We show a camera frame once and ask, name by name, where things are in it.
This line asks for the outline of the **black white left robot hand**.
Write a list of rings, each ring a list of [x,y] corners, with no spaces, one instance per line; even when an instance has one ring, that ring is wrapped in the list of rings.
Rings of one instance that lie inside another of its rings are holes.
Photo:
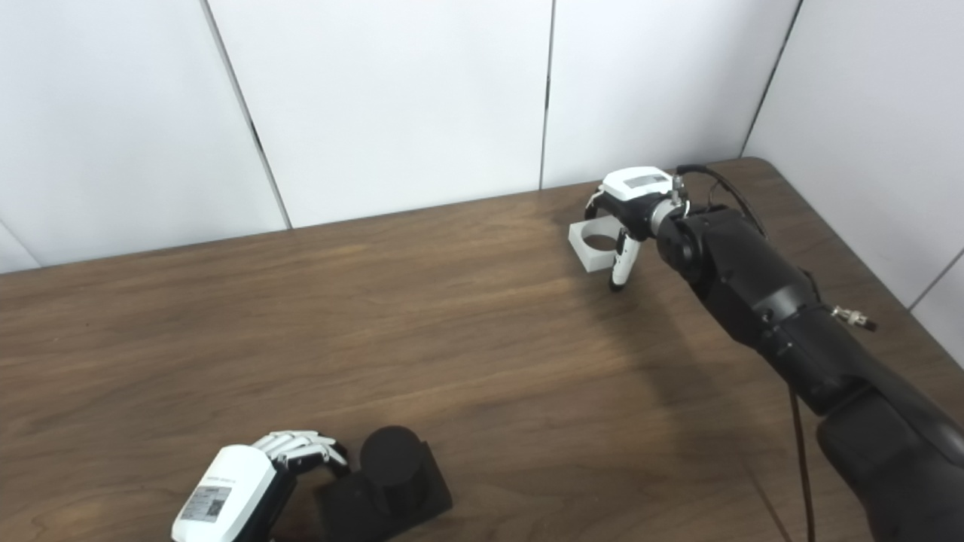
[[[272,541],[272,529],[302,474],[351,473],[349,453],[316,430],[273,431],[251,445],[222,447],[171,527],[172,541]]]

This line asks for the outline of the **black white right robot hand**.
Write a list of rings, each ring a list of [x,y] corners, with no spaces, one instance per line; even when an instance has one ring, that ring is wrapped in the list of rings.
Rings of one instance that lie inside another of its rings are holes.
[[[583,218],[592,220],[603,210],[620,224],[610,274],[610,291],[622,291],[642,243],[657,236],[664,218],[684,209],[675,176],[655,167],[630,167],[610,172],[590,196]]]

